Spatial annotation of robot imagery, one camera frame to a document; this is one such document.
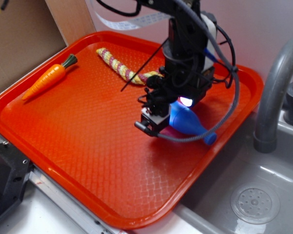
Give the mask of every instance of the orange carrot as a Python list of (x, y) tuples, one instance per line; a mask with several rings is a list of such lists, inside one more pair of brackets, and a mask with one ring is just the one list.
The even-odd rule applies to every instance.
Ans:
[(54, 64), (27, 90), (22, 100), (28, 100), (50, 88), (65, 76), (65, 69), (76, 62), (77, 58), (71, 54), (64, 63)]

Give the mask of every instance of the sink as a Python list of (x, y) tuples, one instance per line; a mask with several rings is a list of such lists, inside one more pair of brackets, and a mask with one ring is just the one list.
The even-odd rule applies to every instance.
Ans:
[(279, 122), (277, 149), (253, 148), (255, 113), (181, 200), (226, 234), (293, 234), (293, 127)]

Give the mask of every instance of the faucet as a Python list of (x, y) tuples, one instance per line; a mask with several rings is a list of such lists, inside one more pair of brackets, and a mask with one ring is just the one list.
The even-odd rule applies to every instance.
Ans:
[(277, 147), (277, 126), (281, 108), (284, 120), (293, 125), (293, 39), (279, 52), (268, 74), (259, 103), (254, 131), (254, 148), (270, 153)]

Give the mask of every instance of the plastic tray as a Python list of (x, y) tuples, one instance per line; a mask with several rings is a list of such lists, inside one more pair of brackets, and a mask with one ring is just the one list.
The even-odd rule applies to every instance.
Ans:
[[(0, 133), (39, 168), (106, 223), (136, 229), (173, 209), (253, 110), (263, 88), (254, 71), (240, 66), (241, 98), (218, 140), (175, 143), (149, 137), (134, 127), (140, 120), (137, 98), (144, 87), (130, 85), (96, 54), (106, 47), (137, 70), (159, 45), (112, 32), (86, 36), (48, 60), (0, 95)], [(52, 64), (73, 53), (78, 63), (57, 85), (30, 101), (24, 92)], [(164, 65), (159, 53), (145, 72)], [(226, 76), (222, 67), (217, 77)], [(227, 112), (234, 87), (213, 85), (193, 109), (206, 128)], [(170, 127), (163, 133), (184, 137)]]

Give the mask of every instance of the blue plastic toy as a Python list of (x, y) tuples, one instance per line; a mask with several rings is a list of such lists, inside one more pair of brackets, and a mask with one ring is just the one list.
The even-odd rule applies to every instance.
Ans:
[[(189, 135), (201, 135), (207, 130), (202, 126), (198, 116), (188, 107), (176, 101), (171, 105), (169, 124), (175, 130)], [(213, 144), (217, 139), (216, 133), (204, 137), (207, 145)]]

